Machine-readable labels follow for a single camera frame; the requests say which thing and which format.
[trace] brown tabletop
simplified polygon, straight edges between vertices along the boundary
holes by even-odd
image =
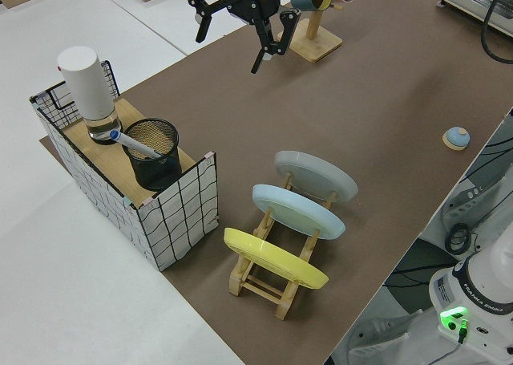
[[[259,44],[247,26],[123,94],[174,123],[194,159],[218,154],[220,226],[164,275],[245,363],[322,364],[510,109],[513,67],[485,55],[477,20],[437,1],[328,10],[321,25],[344,39],[341,48],[315,64],[290,51],[256,75]],[[511,41],[490,36],[511,56]],[[442,142],[456,125],[471,134],[463,152]],[[330,161],[360,189],[332,207],[345,234],[313,252],[328,283],[300,289],[285,321],[271,302],[228,292],[236,255],[223,243],[224,227],[257,226],[252,187],[281,183],[280,150]],[[294,253],[304,242],[280,226],[269,240]]]

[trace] pen holder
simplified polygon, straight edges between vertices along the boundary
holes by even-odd
[[[180,178],[178,132],[171,123],[155,118],[143,119],[128,127],[125,134],[162,154],[160,158],[150,159],[133,148],[123,146],[141,187],[159,192]]]

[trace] marker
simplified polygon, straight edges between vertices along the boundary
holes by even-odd
[[[112,130],[109,135],[112,140],[115,140],[116,142],[121,143],[123,146],[131,148],[132,150],[136,150],[148,158],[158,159],[164,155],[155,151],[153,148],[149,148],[147,145],[138,142],[134,138],[119,132],[118,130]]]

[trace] yellow plate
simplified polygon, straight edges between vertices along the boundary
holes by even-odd
[[[250,261],[310,289],[320,289],[328,277],[316,267],[272,243],[236,229],[224,229],[224,243]]]

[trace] small round object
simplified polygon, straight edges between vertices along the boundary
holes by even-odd
[[[471,136],[465,128],[453,127],[443,134],[442,140],[448,148],[461,151],[467,147],[471,141]]]
[[[337,239],[345,232],[345,225],[335,214],[318,203],[292,191],[271,185],[255,185],[253,202],[282,225],[299,233],[313,236],[320,231],[319,239]]]
[[[274,156],[278,173],[285,177],[292,174],[291,184],[300,192],[322,201],[347,202],[358,192],[353,178],[316,156],[298,151],[280,151]]]
[[[226,228],[224,243],[257,265],[304,287],[320,289],[328,281],[326,274],[307,261],[251,234]]]

